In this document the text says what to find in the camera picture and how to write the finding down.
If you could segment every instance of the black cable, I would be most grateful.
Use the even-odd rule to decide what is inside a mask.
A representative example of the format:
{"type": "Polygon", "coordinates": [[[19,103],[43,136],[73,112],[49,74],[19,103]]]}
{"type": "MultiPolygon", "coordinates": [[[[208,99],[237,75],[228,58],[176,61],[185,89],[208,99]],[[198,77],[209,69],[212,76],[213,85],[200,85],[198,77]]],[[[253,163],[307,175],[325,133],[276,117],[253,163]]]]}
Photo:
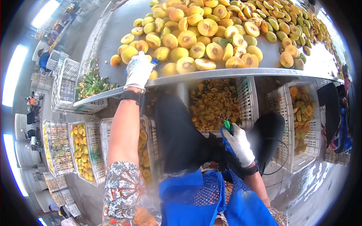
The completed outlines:
{"type": "Polygon", "coordinates": [[[288,148],[288,146],[287,146],[283,141],[278,140],[278,139],[276,139],[276,138],[274,138],[274,137],[266,137],[266,138],[264,138],[263,140],[276,140],[276,141],[279,141],[280,143],[284,144],[284,146],[287,148],[287,157],[286,157],[286,159],[285,159],[285,162],[283,163],[283,165],[282,165],[279,169],[277,169],[275,172],[272,172],[272,173],[270,173],[270,174],[265,174],[265,173],[259,171],[259,173],[262,174],[262,175],[272,175],[272,174],[278,172],[281,168],[283,168],[283,166],[285,165],[285,163],[287,163],[288,157],[289,157],[289,148],[288,148]]]}

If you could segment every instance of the pile of leaves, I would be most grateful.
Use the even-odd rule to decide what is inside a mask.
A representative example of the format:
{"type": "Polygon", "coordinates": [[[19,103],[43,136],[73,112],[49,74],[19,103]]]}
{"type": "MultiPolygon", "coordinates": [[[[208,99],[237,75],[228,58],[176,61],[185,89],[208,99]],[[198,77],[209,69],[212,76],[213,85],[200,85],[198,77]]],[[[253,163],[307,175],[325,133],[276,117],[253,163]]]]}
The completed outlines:
{"type": "Polygon", "coordinates": [[[83,79],[80,81],[79,86],[74,88],[77,92],[78,100],[119,87],[117,83],[110,84],[108,77],[102,78],[99,76],[98,64],[96,64],[95,67],[92,67],[94,61],[97,61],[97,59],[92,59],[90,61],[90,70],[88,74],[85,74],[83,79]]]}

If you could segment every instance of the floral patterned shirt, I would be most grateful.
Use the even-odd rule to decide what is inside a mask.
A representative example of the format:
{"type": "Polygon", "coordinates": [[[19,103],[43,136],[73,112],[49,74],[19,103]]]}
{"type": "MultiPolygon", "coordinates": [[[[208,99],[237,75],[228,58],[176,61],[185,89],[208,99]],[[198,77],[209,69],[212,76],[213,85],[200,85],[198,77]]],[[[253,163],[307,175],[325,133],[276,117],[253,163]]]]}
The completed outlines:
{"type": "MultiPolygon", "coordinates": [[[[118,161],[109,166],[106,183],[102,221],[104,226],[161,226],[161,212],[149,191],[137,166],[131,162],[118,161]]],[[[229,202],[232,184],[225,182],[225,204],[229,202]]],[[[287,215],[269,208],[278,225],[286,226],[287,215]]],[[[228,226],[224,214],[218,213],[224,226],[228,226]]]]}

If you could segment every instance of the crate of peach halves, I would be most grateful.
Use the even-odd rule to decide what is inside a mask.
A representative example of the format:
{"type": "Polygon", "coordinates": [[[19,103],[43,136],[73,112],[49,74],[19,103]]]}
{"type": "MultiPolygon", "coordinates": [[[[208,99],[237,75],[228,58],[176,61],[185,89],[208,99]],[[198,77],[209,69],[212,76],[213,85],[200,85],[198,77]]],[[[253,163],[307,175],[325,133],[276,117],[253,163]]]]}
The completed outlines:
{"type": "Polygon", "coordinates": [[[317,89],[312,82],[288,82],[266,95],[270,110],[285,119],[282,141],[272,160],[295,174],[319,155],[321,122],[317,89]]]}
{"type": "Polygon", "coordinates": [[[99,123],[68,123],[71,152],[78,176],[98,186],[106,179],[99,123]]]}

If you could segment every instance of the blue rubber glove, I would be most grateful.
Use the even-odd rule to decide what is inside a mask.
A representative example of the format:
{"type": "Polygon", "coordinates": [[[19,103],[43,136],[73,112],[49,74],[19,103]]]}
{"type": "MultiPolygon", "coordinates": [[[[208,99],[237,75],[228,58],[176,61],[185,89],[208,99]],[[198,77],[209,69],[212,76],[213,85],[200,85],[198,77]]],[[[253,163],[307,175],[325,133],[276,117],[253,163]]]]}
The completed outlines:
{"type": "Polygon", "coordinates": [[[225,127],[220,128],[225,151],[236,156],[241,163],[241,167],[246,168],[255,160],[255,156],[250,149],[247,135],[245,131],[235,123],[231,124],[231,131],[233,135],[231,135],[225,127]]]}

